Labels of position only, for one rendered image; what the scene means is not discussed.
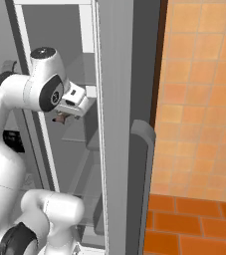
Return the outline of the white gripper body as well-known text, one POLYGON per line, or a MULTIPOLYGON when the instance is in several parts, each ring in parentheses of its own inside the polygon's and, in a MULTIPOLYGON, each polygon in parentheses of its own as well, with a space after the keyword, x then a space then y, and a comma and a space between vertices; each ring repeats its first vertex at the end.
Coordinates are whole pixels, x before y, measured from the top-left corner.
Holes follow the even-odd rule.
POLYGON ((56 106, 56 110, 69 115, 83 117, 94 102, 94 98, 84 97, 77 105, 68 99, 61 99, 60 103, 56 106))

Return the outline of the small brown fish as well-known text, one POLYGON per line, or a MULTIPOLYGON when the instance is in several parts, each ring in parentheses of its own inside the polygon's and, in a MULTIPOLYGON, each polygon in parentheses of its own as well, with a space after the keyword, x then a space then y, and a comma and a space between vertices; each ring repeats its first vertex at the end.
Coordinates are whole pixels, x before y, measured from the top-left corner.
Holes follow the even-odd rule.
POLYGON ((66 121, 67 115, 65 114, 57 114, 54 118, 53 118, 53 122, 54 123, 60 123, 60 124, 64 124, 66 121))

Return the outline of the grey fridge door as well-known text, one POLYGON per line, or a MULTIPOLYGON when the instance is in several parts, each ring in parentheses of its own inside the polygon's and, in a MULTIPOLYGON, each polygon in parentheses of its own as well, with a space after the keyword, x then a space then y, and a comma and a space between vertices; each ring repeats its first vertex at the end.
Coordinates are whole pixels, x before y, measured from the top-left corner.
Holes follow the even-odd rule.
POLYGON ((160 0, 98 0, 106 255, 126 255, 130 130, 150 124, 160 0))

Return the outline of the grey fridge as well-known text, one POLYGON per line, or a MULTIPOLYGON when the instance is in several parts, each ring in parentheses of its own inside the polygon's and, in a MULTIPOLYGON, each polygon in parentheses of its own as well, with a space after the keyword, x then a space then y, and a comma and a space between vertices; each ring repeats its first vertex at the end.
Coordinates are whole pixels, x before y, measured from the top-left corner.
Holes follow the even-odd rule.
POLYGON ((3 140, 26 166, 26 175, 13 207, 11 222, 21 215, 21 200, 31 189, 44 189, 79 197, 85 207, 74 227, 74 255, 106 255, 103 212, 100 54, 96 0, 5 0, 18 52, 5 62, 1 74, 32 72, 31 53, 49 47, 59 53, 70 82, 62 99, 79 104, 95 102, 83 117, 62 113, 13 109, 3 140), (65 123, 54 123, 57 114, 65 123))

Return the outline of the dark brown cabinet panel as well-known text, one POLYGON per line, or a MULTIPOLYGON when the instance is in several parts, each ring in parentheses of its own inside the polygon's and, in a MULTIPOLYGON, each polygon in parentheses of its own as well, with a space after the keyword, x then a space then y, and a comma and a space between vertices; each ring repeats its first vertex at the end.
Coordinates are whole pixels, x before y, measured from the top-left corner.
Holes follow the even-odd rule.
POLYGON ((151 101, 151 111, 150 111, 150 125, 154 129, 155 129, 157 102, 158 102, 158 90, 159 90, 159 83, 160 83, 167 6, 168 6, 168 0, 160 0, 158 31, 157 31, 157 40, 156 40, 156 54, 155 54, 155 63, 154 63, 154 79, 153 79, 152 101, 151 101))

